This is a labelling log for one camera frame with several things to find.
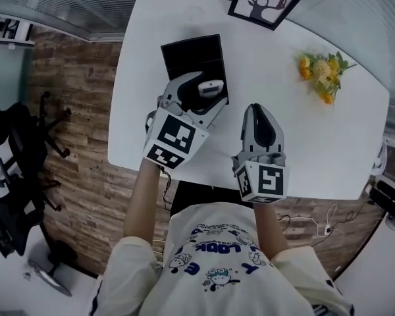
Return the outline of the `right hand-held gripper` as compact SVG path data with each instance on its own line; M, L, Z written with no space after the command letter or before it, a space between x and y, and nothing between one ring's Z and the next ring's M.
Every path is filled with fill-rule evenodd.
M262 105L252 103L245 110L241 141L242 151L232 157L241 200L273 203L284 199L289 180L283 152L284 133L275 117ZM259 146L267 152L259 151Z

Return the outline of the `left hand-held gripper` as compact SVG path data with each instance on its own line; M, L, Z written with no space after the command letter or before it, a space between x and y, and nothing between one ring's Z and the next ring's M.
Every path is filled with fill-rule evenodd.
M142 153L145 159L174 170L187 163L208 138L207 128L228 98L220 97L208 108L198 109L198 85L204 75L203 71L188 72L167 84L157 110L147 116Z

